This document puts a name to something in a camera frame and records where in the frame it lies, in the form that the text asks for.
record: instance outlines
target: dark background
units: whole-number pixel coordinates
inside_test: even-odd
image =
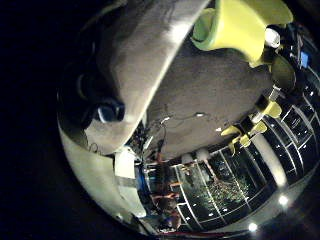
[[[113,221],[80,187],[56,126],[57,83],[72,60],[76,33],[103,2],[0,2],[0,239],[142,239]],[[293,2],[320,39],[319,1],[299,0],[309,13]],[[318,179],[300,200],[304,207],[293,213],[306,215],[303,224],[274,226],[276,232],[287,231],[282,239],[320,239]]]

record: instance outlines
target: blue object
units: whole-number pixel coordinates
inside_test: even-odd
[[[301,66],[304,68],[308,68],[308,63],[309,63],[309,55],[305,52],[301,52],[300,54],[300,61],[301,61]]]

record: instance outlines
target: ceiling light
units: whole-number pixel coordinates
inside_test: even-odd
[[[258,225],[255,224],[255,223],[250,223],[249,226],[248,226],[248,229],[249,229],[250,232],[255,232],[258,229]]]
[[[168,121],[168,120],[170,120],[170,117],[165,117],[165,118],[160,122],[160,124],[162,125],[164,122],[166,122],[166,121]]]
[[[281,195],[281,196],[279,197],[279,203],[280,203],[280,205],[282,205],[282,206],[287,205],[287,204],[288,204],[288,201],[289,201],[289,199],[288,199],[286,196],[284,196],[284,195]]]
[[[195,116],[196,117],[203,117],[205,114],[204,113],[201,113],[201,112],[197,112],[195,113]]]

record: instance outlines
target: yellow chair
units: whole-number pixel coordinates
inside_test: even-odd
[[[239,133],[239,135],[237,137],[235,137],[234,139],[232,139],[232,141],[228,144],[228,147],[230,149],[231,155],[234,156],[234,154],[236,153],[236,148],[235,148],[235,144],[237,142],[240,142],[240,144],[243,147],[249,147],[251,144],[251,136],[254,136],[257,133],[264,133],[268,130],[266,124],[262,121],[259,121],[257,124],[255,124],[252,129],[247,133],[242,135],[242,132],[235,126],[230,126],[228,127],[226,130],[224,130],[221,135],[225,136],[225,135],[229,135],[229,134],[234,134],[234,133]]]
[[[231,152],[231,156],[234,156],[234,154],[236,153],[236,148],[235,148],[235,144],[240,140],[240,137],[236,137],[234,139],[232,139],[232,141],[228,144],[228,147],[230,149]]]
[[[268,115],[272,118],[279,118],[282,113],[280,105],[275,101],[271,101],[265,96],[261,96],[259,98],[256,103],[256,108],[263,115]]]
[[[255,66],[265,43],[268,25],[285,25],[293,15],[281,0],[216,0],[196,21],[194,45],[203,51],[232,48]]]
[[[250,135],[254,135],[257,133],[264,133],[267,130],[268,130],[267,125],[264,122],[260,121],[256,125],[254,125],[254,127],[250,131]]]
[[[221,132],[221,136],[227,136],[227,135],[231,135],[231,134],[241,135],[241,130],[239,128],[231,125],[230,127],[226,128],[225,130],[223,130]]]

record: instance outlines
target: white object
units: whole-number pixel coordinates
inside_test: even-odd
[[[280,46],[280,34],[271,28],[267,28],[265,31],[265,45],[278,48]]]
[[[258,225],[255,224],[255,223],[250,223],[249,226],[248,226],[248,229],[249,229],[250,232],[255,232],[258,229]]]
[[[164,119],[162,119],[162,121],[160,122],[160,124],[162,125],[164,122],[170,120],[170,117],[165,117]]]
[[[279,203],[280,203],[280,205],[286,206],[286,205],[288,204],[288,202],[289,202],[289,199],[288,199],[286,196],[281,195],[281,196],[279,197]]]
[[[137,156],[129,147],[122,147],[115,154],[114,173],[117,177],[136,180],[134,161]],[[147,215],[138,195],[138,190],[131,186],[118,185],[120,195],[127,203],[127,209],[136,217],[141,218]]]

